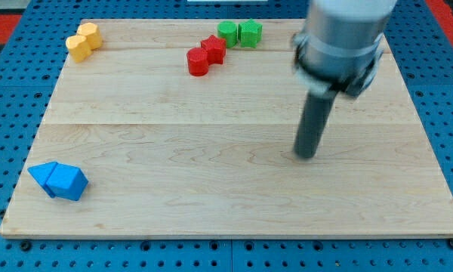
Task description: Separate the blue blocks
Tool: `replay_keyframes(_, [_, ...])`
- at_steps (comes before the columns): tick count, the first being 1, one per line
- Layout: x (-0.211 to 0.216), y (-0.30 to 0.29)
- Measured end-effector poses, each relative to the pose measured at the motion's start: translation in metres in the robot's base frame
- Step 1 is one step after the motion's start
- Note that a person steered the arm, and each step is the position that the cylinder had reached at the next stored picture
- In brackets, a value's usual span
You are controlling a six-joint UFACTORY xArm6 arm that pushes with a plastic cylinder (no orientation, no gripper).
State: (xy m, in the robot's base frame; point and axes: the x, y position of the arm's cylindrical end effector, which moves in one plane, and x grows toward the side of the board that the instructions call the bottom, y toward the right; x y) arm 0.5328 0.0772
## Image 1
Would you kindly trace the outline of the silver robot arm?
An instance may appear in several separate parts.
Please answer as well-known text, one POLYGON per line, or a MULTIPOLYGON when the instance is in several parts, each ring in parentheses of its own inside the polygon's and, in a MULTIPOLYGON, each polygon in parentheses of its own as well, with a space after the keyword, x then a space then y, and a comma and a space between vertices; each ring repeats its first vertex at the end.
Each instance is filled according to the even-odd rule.
POLYGON ((293 35, 294 70, 307 93, 358 97, 374 80, 381 38, 396 0, 312 0, 293 35))

